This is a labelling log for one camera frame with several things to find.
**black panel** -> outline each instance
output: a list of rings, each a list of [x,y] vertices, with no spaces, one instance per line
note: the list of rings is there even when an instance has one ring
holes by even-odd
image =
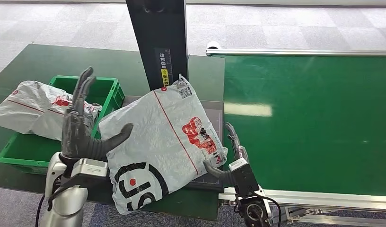
[[[126,0],[150,90],[187,74],[184,0]]]

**gray carpet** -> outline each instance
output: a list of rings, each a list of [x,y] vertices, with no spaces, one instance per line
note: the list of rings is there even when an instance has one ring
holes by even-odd
[[[209,41],[227,48],[386,50],[386,9],[188,5],[186,15],[188,52],[193,55],[204,55]],[[125,4],[0,3],[0,72],[29,43],[138,50]],[[0,189],[0,227],[34,226],[40,197]],[[217,222],[144,211],[121,216],[114,207],[93,203],[84,209],[85,227],[244,226],[231,207],[219,209]]]

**white packaging bag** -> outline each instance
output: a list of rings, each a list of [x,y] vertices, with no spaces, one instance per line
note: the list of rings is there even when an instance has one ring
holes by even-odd
[[[120,214],[158,201],[206,173],[203,160],[219,167],[223,148],[196,92],[180,79],[110,113],[100,123],[103,139],[133,123],[130,137],[107,154],[112,198]]]
[[[22,134],[61,140],[63,114],[72,103],[72,97],[59,88],[23,81],[0,104],[0,126]],[[93,121],[102,107],[84,104],[85,119]]]

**green plastic crate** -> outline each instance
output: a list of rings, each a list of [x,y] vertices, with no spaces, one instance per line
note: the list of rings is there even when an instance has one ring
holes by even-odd
[[[55,76],[51,79],[50,85],[72,94],[78,78],[74,76]],[[97,132],[98,122],[112,111],[119,109],[124,98],[125,95],[118,79],[97,78],[91,86],[86,99],[88,103],[98,103],[103,107],[91,132],[92,137],[101,138],[101,135]],[[52,155],[60,150],[60,141],[34,134],[15,133],[1,151],[0,163],[11,165],[24,173],[46,174]]]

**barcode label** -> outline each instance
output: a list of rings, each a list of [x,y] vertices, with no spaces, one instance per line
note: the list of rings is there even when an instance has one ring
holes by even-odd
[[[181,88],[183,88],[186,85],[187,85],[187,82],[185,81],[185,79],[180,77],[179,80],[178,80],[178,83],[176,84],[176,88],[177,89],[181,89]]]
[[[36,87],[37,89],[40,89],[41,83],[37,82],[37,81],[34,81],[33,86]]]
[[[192,91],[190,90],[190,87],[185,87],[183,89],[180,89],[178,92],[182,98],[189,97],[193,94]]]

